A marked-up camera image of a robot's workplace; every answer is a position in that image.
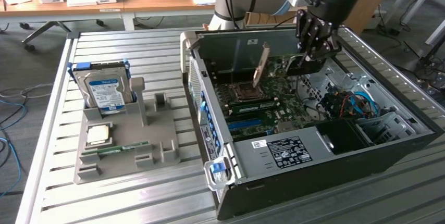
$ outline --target aluminum slotted table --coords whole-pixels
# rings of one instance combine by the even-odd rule
[[[385,173],[218,222],[182,87],[179,35],[191,30],[199,28],[82,33],[67,39],[16,222],[436,223],[445,220],[445,138],[441,137]],[[346,30],[341,34],[406,97],[445,127],[443,111],[432,110],[441,107],[428,95],[361,39]],[[173,98],[182,162],[76,185],[72,179],[83,99],[67,75],[67,63],[123,58],[130,60],[132,76],[146,79],[145,97],[165,91]]]

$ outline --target red cable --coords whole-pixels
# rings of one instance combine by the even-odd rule
[[[344,108],[345,108],[345,102],[346,102],[346,100],[348,100],[348,98],[349,98],[349,97],[350,97],[350,95],[345,97],[345,99],[344,99],[344,103],[341,104],[340,117],[342,117],[342,116],[344,116]]]

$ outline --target gray plastic holder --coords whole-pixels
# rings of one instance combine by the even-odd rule
[[[174,112],[169,97],[165,93],[159,93],[155,94],[154,99],[139,100],[143,98],[143,78],[131,78],[130,87],[138,100],[126,104],[126,113],[103,116],[98,108],[83,110],[74,178],[76,184],[171,166],[181,162]],[[87,147],[88,129],[98,125],[111,127],[110,138],[104,144]],[[141,142],[149,142],[149,144],[135,145],[134,149],[115,154],[82,155],[86,151],[94,151],[94,148],[131,146]]]

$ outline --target chair wheel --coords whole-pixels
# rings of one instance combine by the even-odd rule
[[[106,24],[104,24],[104,21],[102,21],[102,20],[96,20],[96,24],[100,26],[100,27],[103,27]]]
[[[30,29],[30,24],[27,23],[20,23],[20,28],[24,29],[24,30],[28,30]]]
[[[26,45],[24,49],[28,51],[28,52],[34,52],[36,50],[36,47],[34,45]]]

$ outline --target green circuit board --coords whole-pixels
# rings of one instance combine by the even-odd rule
[[[214,85],[234,141],[301,129],[308,123],[318,120],[309,115],[296,94],[296,81],[279,72],[279,57],[270,59],[255,89],[247,87],[251,86],[251,81]],[[241,92],[241,88],[247,88],[247,92]]]

